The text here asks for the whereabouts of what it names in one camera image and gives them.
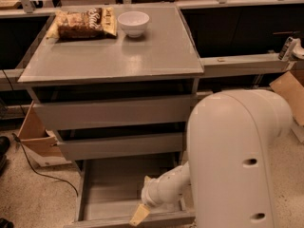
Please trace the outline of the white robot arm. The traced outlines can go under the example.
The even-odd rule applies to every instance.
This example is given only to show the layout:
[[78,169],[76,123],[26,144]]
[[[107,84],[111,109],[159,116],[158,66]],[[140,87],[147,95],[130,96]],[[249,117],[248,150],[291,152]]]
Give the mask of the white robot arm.
[[209,95],[187,122],[188,161],[156,179],[146,177],[129,224],[192,188],[197,228],[278,228],[268,147],[286,135],[292,110],[278,94],[262,89]]

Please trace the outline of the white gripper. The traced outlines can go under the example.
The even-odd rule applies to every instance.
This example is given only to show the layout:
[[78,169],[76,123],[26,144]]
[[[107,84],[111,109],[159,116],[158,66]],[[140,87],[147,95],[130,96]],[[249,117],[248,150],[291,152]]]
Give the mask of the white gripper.
[[162,177],[150,178],[145,176],[141,198],[142,203],[137,206],[129,221],[129,224],[134,227],[141,224],[148,217],[150,208],[157,208],[166,203],[162,188]]

